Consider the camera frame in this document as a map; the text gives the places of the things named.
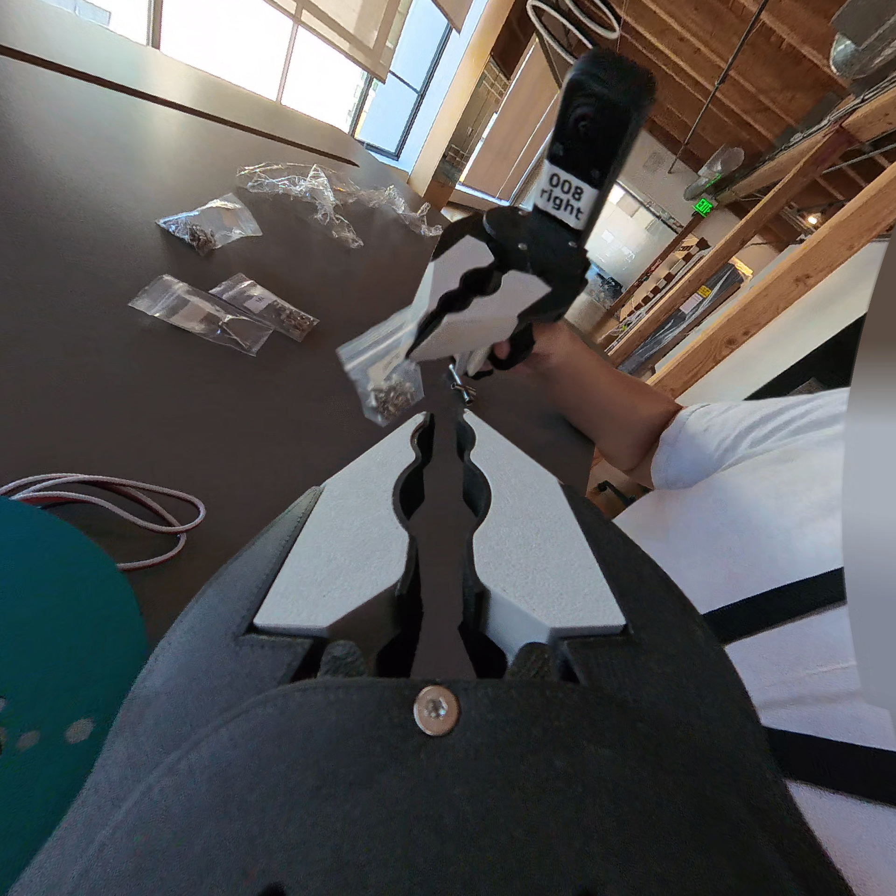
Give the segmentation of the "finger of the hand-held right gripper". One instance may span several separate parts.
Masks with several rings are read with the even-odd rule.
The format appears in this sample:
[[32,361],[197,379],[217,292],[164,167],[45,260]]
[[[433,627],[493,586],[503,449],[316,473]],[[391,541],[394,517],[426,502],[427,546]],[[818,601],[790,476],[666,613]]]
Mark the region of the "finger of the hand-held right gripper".
[[485,242],[464,237],[434,257],[406,309],[406,358],[436,360],[497,342],[490,305],[498,291],[499,273]]
[[486,373],[491,347],[509,339],[519,316],[551,290],[534,275],[508,273],[497,292],[473,298],[464,310],[446,313],[434,331],[423,336],[423,319],[437,301],[433,280],[432,273],[425,273],[409,306],[410,319],[419,326],[421,342],[415,349],[408,349],[408,359],[420,363],[453,357],[459,372],[468,377]]

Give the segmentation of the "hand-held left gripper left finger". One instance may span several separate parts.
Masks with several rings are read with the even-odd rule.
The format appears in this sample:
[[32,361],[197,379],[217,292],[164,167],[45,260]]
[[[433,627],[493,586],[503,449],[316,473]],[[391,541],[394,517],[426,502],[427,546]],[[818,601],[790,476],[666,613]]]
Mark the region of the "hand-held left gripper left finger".
[[262,633],[391,641],[407,624],[434,416],[423,412],[327,479],[257,611]]

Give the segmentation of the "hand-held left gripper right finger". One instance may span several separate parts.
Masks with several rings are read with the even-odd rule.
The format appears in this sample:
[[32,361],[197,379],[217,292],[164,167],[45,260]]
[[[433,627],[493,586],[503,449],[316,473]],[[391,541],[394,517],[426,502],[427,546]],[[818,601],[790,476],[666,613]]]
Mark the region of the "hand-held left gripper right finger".
[[474,519],[461,626],[470,645],[512,662],[528,644],[622,633],[623,612],[563,483],[469,410],[458,454]]

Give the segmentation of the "small clear screw bag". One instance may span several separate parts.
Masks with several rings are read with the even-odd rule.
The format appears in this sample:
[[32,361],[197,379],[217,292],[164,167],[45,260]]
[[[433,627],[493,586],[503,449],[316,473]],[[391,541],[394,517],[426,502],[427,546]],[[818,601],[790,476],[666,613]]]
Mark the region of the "small clear screw bag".
[[156,220],[156,225],[192,247],[200,256],[263,230],[238,196],[226,194],[203,206]]
[[425,397],[420,365],[407,358],[416,330],[409,311],[401,310],[337,349],[364,416],[380,427]]

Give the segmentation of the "blue round metal plate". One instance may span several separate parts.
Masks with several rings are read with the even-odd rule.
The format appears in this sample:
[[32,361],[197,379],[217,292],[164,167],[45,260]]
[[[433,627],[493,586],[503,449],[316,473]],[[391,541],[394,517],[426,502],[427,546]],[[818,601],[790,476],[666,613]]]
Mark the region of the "blue round metal plate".
[[90,776],[149,655],[126,577],[54,515],[1,500],[1,892]]

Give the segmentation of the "person's right forearm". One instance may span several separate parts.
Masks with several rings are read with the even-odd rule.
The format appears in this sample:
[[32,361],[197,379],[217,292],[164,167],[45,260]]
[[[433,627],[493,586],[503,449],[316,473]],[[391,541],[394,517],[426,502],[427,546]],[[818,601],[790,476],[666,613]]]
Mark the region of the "person's right forearm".
[[566,419],[624,476],[653,488],[652,463],[683,407],[577,342],[545,374]]

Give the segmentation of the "dark grey desk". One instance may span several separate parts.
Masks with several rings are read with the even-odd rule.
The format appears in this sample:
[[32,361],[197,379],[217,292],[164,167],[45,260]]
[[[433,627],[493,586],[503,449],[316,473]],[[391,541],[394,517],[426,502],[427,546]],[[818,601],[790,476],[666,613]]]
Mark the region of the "dark grey desk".
[[[2,56],[2,483],[122,476],[201,499],[182,554],[131,577],[156,643],[220,566],[385,431],[336,355],[409,304],[433,241],[349,208],[350,249],[287,196],[242,191],[302,148]],[[263,230],[200,256],[156,225],[233,193]],[[208,290],[235,273],[319,319],[256,357],[129,302],[163,274]]]

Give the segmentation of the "person's right hand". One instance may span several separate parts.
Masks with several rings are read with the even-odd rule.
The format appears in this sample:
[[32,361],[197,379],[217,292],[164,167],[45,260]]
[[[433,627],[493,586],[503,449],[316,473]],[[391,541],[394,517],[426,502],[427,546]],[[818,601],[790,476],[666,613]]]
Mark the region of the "person's right hand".
[[551,392],[581,391],[604,372],[603,358],[565,321],[533,323],[532,342],[528,356],[511,371],[534,376]]

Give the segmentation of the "crumpled clear plastic wrap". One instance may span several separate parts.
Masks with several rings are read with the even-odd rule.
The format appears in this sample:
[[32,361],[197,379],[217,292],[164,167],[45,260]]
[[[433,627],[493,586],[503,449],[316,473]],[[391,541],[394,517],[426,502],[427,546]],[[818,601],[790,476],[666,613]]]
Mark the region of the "crumpled clear plastic wrap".
[[311,204],[315,208],[315,221],[350,249],[364,245],[342,213],[352,204],[372,210],[388,209],[422,238],[442,237],[443,227],[428,221],[429,203],[412,210],[395,185],[361,187],[347,176],[317,163],[262,163],[242,167],[236,180],[237,185],[249,193],[287,196]]

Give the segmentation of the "clear bag of nuts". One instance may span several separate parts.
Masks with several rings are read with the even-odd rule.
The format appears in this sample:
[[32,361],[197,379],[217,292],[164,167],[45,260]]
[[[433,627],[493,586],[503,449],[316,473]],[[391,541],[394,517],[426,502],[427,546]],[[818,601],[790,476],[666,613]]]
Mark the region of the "clear bag of nuts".
[[241,273],[212,288],[210,294],[294,342],[302,342],[319,325],[316,317],[293,307]]

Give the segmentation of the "person's white shirt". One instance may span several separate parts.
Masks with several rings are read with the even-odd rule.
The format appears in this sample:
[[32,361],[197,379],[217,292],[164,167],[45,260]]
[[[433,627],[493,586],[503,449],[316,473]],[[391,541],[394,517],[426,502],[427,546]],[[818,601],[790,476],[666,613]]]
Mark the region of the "person's white shirt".
[[659,441],[654,487],[617,526],[702,613],[789,606],[728,655],[765,725],[892,749],[861,693],[845,598],[798,614],[793,585],[842,572],[849,388],[683,408]]

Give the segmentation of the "beige roller blind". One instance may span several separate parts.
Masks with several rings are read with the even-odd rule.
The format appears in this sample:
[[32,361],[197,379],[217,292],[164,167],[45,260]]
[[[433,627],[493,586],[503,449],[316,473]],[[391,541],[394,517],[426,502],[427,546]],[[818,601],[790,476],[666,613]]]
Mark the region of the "beige roller blind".
[[292,23],[283,74],[290,71],[300,30],[379,83],[395,72],[426,72],[452,34],[460,34],[471,1],[267,1]]

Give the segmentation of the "clear bag with flat part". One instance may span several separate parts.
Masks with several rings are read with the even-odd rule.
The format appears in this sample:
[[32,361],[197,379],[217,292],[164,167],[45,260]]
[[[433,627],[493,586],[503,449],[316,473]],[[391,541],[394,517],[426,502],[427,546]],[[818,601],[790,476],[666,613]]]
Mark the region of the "clear bag with flat part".
[[170,274],[155,278],[128,306],[207,342],[252,357],[274,332],[270,325]]

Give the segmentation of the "large grid window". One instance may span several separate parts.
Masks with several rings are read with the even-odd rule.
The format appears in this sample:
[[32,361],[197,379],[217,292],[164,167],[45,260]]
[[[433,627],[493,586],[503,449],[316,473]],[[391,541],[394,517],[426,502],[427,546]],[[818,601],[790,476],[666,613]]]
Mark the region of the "large grid window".
[[312,35],[297,33],[283,74],[292,23],[263,1],[50,2],[86,22],[337,127],[397,160],[449,41],[426,72],[379,83]]

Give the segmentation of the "metal air duct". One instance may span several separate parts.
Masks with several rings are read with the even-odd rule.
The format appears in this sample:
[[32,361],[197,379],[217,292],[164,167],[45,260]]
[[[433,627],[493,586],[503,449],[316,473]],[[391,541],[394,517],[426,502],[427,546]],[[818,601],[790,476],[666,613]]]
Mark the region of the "metal air duct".
[[887,64],[895,53],[895,2],[846,1],[832,18],[833,73],[856,80]]
[[712,185],[735,172],[744,162],[745,151],[740,147],[722,146],[697,172],[697,177],[685,189],[686,199],[696,199],[711,189]]

